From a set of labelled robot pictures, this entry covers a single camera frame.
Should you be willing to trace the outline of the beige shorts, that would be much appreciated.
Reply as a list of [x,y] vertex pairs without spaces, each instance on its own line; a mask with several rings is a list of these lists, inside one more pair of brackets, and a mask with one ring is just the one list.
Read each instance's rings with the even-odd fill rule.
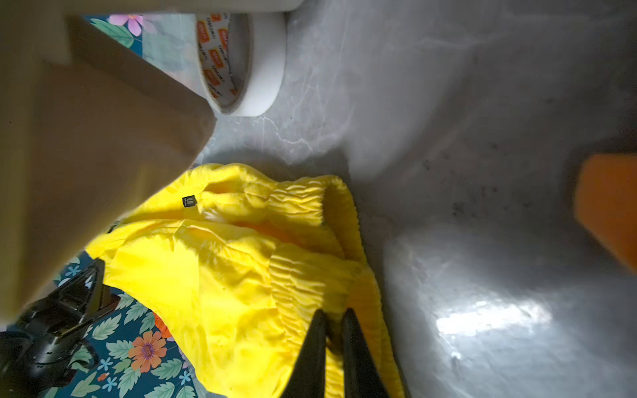
[[[219,114],[263,114],[285,66],[297,1],[4,1],[1,4],[1,321],[118,216],[186,171]],[[247,16],[247,80],[228,105],[198,94],[88,21]]]

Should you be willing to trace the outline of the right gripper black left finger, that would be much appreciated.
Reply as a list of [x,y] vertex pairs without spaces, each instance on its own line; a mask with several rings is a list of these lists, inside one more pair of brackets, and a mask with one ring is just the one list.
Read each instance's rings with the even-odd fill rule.
[[324,398],[328,321],[315,311],[289,382],[281,398]]

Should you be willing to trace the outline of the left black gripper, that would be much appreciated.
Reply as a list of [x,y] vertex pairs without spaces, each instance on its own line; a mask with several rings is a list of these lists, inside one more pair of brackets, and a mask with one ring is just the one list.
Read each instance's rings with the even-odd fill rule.
[[1,333],[2,393],[43,393],[96,367],[99,356],[85,333],[119,304],[105,274],[104,260],[93,260],[52,293],[53,303],[37,302]]

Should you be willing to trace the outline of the white tape roll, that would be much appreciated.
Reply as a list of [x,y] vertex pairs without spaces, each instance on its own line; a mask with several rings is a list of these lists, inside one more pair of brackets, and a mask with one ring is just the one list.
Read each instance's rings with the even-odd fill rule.
[[257,117],[270,109],[285,73],[283,13],[199,14],[195,28],[213,109],[235,117]]

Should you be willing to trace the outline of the yellow shorts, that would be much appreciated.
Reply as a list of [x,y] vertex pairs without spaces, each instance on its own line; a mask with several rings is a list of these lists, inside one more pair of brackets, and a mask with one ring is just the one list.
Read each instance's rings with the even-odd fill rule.
[[209,391],[277,397],[310,320],[348,309],[388,394],[405,394],[352,194],[339,177],[277,182],[242,164],[185,172],[86,248],[104,282],[159,315]]

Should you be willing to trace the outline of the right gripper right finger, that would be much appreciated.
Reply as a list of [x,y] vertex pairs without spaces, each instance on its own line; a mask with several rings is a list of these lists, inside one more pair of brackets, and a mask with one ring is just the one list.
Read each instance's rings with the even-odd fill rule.
[[389,398],[352,308],[343,315],[341,329],[345,397]]

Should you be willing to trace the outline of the orange plush toy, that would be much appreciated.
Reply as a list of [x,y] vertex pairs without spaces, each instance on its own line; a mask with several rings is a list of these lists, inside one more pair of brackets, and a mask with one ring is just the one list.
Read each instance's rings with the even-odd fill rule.
[[595,154],[580,169],[573,198],[577,221],[636,272],[636,155]]

